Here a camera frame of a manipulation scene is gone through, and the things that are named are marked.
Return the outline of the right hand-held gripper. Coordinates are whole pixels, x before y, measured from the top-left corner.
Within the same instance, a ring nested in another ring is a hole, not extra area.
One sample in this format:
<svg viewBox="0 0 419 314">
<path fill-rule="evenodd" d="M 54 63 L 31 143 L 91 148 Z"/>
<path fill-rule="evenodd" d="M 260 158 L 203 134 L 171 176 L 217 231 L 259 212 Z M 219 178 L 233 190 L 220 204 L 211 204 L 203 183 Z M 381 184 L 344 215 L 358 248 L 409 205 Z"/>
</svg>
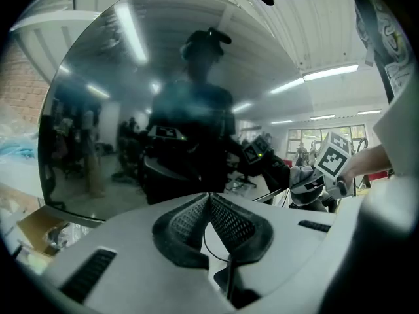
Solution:
<svg viewBox="0 0 419 314">
<path fill-rule="evenodd" d="M 351 142 L 345 137 L 329 131 L 323 140 L 314 167 L 321 173 L 313 173 L 305 180 L 291 187 L 291 199 L 295 205 L 314 202 L 325 190 L 334 198 L 345 198 L 354 193 L 342 180 L 341 173 L 351 158 Z"/>
</svg>

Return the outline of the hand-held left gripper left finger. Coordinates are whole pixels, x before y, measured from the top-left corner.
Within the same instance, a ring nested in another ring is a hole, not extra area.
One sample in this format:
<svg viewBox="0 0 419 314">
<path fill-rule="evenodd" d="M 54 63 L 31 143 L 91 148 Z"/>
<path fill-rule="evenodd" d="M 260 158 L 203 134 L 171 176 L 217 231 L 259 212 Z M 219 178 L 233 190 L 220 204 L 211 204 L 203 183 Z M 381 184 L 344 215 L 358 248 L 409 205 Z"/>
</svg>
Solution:
<svg viewBox="0 0 419 314">
<path fill-rule="evenodd" d="M 210 196 L 117 215 L 60 252 L 43 279 L 88 313 L 232 313 L 201 251 Z"/>
</svg>

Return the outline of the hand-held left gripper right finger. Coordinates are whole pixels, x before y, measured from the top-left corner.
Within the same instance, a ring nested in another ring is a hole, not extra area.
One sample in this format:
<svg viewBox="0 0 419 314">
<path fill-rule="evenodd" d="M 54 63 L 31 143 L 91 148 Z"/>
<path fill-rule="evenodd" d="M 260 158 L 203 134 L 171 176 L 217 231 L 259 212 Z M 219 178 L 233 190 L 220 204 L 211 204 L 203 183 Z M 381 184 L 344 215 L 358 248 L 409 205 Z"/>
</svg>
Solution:
<svg viewBox="0 0 419 314">
<path fill-rule="evenodd" d="M 225 294 L 210 313 L 319 313 L 327 278 L 314 256 L 335 221 L 326 213 L 209 197 L 211 225 L 229 259 Z"/>
</svg>

